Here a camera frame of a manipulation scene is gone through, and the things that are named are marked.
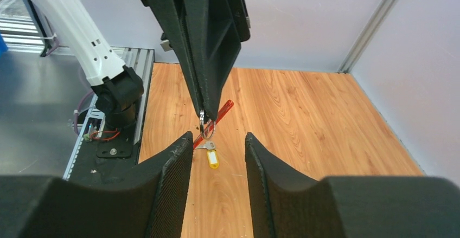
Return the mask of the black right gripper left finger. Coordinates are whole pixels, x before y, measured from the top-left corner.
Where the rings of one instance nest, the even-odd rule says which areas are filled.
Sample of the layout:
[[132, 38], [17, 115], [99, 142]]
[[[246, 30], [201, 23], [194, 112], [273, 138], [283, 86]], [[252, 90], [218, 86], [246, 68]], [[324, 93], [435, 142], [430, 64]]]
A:
[[180, 237], [193, 135], [106, 184], [1, 177], [1, 237]]

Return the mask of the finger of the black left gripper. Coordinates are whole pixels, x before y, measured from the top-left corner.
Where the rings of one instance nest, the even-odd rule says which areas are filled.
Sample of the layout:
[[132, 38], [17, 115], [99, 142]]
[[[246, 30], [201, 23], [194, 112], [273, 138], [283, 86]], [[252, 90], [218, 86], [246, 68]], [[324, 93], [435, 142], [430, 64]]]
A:
[[218, 116], [223, 86], [241, 49], [228, 0], [183, 0], [181, 68], [195, 112]]
[[154, 14], [166, 38], [172, 46], [188, 87], [195, 113], [202, 110], [202, 96], [198, 89], [197, 75], [188, 37], [184, 0], [141, 0]]

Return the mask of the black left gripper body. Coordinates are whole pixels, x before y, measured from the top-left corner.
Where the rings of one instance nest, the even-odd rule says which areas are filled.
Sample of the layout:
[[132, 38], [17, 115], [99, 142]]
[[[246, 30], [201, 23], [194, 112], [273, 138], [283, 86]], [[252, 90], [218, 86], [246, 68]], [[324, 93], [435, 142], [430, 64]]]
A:
[[245, 0], [184, 0], [191, 50], [228, 52], [250, 39]]

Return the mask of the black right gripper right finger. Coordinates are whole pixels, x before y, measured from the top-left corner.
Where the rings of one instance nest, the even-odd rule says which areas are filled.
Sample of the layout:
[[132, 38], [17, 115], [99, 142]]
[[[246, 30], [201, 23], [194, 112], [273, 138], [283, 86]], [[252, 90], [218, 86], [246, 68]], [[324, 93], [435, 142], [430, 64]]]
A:
[[253, 133], [245, 162], [254, 237], [459, 237], [459, 187], [439, 177], [313, 179]]

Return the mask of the metal keyring plate with spring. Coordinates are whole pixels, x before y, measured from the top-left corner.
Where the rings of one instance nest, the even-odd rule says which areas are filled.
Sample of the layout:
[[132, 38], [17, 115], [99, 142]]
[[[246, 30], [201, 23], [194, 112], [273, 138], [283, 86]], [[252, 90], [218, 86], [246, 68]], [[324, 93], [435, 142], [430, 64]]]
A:
[[194, 149], [196, 149], [203, 141], [211, 139], [213, 133], [215, 132], [216, 125], [233, 108], [233, 106], [234, 102], [232, 100], [227, 100], [227, 102], [218, 111], [217, 119], [215, 121], [211, 120], [207, 123], [203, 133], [200, 133], [200, 135], [194, 140]]

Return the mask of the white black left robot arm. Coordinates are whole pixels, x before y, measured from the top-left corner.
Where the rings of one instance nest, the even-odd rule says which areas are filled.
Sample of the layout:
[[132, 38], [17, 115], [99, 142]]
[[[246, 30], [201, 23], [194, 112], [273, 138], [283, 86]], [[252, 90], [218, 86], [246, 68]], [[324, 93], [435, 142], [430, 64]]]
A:
[[[143, 81], [103, 38], [81, 0], [30, 0], [50, 18], [79, 61], [109, 125], [135, 120]], [[250, 39], [245, 0], [141, 0], [151, 9], [180, 63], [203, 124], [218, 117], [223, 86], [241, 44]]]

